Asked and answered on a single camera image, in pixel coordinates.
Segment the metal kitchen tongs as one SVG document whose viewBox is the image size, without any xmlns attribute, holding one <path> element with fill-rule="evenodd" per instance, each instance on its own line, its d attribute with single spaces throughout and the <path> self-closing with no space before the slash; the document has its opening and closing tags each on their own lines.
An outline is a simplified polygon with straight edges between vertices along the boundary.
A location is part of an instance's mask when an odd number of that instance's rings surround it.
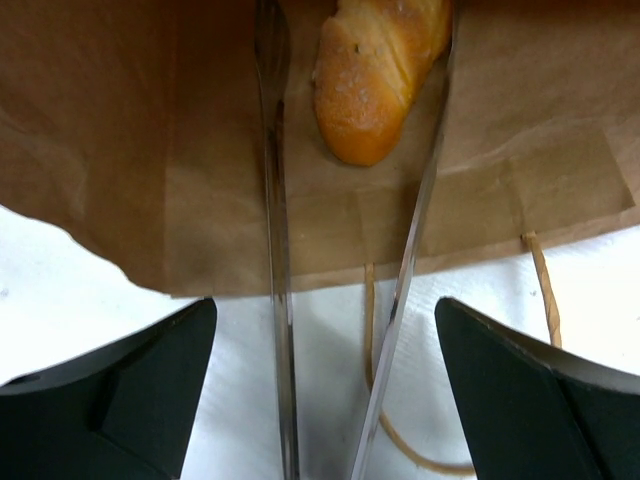
<svg viewBox="0 0 640 480">
<path fill-rule="evenodd" d="M 424 230 L 444 136 L 449 102 L 454 40 L 448 45 L 439 110 L 428 150 L 402 262 L 396 281 L 390 318 L 384 332 L 378 369 L 355 455 L 351 478 L 365 476 L 374 443 L 406 300 Z M 269 234 L 271 299 L 275 334 L 275 365 L 283 476 L 299 476 L 296 379 L 293 316 L 290 282 L 290 255 L 284 167 L 284 93 L 291 59 L 290 31 L 286 16 L 276 1 L 255 4 L 254 53 L 258 75 L 264 148 L 264 173 Z"/>
</svg>

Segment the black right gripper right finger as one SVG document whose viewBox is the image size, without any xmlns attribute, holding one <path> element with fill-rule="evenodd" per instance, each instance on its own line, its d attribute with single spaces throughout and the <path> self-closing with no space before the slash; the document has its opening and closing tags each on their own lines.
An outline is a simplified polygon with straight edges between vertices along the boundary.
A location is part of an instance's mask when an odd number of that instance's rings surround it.
<svg viewBox="0 0 640 480">
<path fill-rule="evenodd" d="M 639 378 L 512 330 L 451 298 L 435 319 L 480 479 L 636 479 Z"/>
</svg>

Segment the small orange fake bread roll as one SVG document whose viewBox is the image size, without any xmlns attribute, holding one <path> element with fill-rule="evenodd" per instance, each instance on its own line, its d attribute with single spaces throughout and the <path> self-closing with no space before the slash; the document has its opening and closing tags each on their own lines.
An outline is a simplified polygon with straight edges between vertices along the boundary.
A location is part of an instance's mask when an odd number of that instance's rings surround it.
<svg viewBox="0 0 640 480">
<path fill-rule="evenodd" d="M 340 1 L 320 30 L 314 110 L 340 161 L 373 166 L 404 122 L 451 39 L 450 1 Z"/>
</svg>

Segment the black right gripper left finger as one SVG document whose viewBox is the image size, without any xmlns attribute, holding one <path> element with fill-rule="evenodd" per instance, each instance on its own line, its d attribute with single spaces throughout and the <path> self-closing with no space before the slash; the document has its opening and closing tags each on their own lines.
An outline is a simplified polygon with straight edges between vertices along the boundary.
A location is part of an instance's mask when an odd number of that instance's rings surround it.
<svg viewBox="0 0 640 480">
<path fill-rule="evenodd" d="M 2 385 L 2 478 L 180 478 L 216 320 L 200 299 Z"/>
</svg>

